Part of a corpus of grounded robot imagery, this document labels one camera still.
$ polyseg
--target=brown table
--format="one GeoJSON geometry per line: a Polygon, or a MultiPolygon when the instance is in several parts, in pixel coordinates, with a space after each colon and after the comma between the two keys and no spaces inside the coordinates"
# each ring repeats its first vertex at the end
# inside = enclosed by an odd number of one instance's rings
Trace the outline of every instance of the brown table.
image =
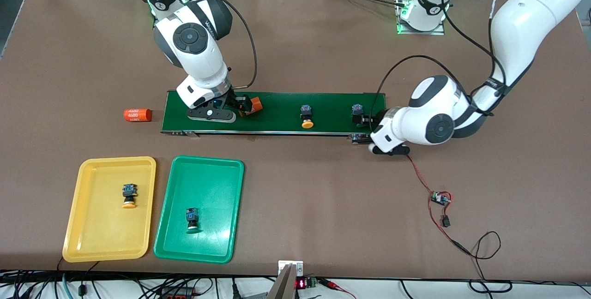
{"type": "MultiPolygon", "coordinates": [[[[230,2],[257,43],[253,90],[375,92],[395,61],[419,53],[448,65],[469,90],[490,70],[490,59],[450,28],[446,36],[398,36],[386,5],[230,2]]],[[[452,9],[458,26],[484,44],[489,3],[454,0],[452,9]]],[[[247,82],[253,59],[238,19],[219,46],[233,81],[247,82]]],[[[479,133],[411,147],[427,181],[455,195],[453,238],[471,247],[486,230],[501,235],[497,257],[482,263],[489,278],[591,280],[590,59],[572,13],[479,133]]],[[[420,80],[441,73],[424,60],[401,65],[384,88],[389,105],[405,105],[420,80]]],[[[431,223],[427,193],[406,158],[375,156],[344,138],[160,134],[165,91],[184,76],[154,44],[141,0],[25,1],[0,61],[0,268],[55,268],[84,160],[150,155],[158,170],[149,251],[98,270],[270,275],[279,259],[302,259],[306,272],[326,276],[477,277],[431,223]],[[123,110],[137,107],[156,110],[154,121],[125,122],[123,110]],[[181,154],[246,165],[226,265],[151,252],[170,164],[181,154]]],[[[490,253],[496,244],[484,246],[490,253]]]]}

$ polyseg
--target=orange cylinder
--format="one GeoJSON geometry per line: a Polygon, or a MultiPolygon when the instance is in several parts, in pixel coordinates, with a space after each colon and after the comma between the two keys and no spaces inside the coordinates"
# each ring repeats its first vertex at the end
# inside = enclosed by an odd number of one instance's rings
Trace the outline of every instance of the orange cylinder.
{"type": "Polygon", "coordinates": [[[149,108],[127,108],[123,112],[123,118],[129,122],[139,121],[152,121],[152,110],[149,108]]]}

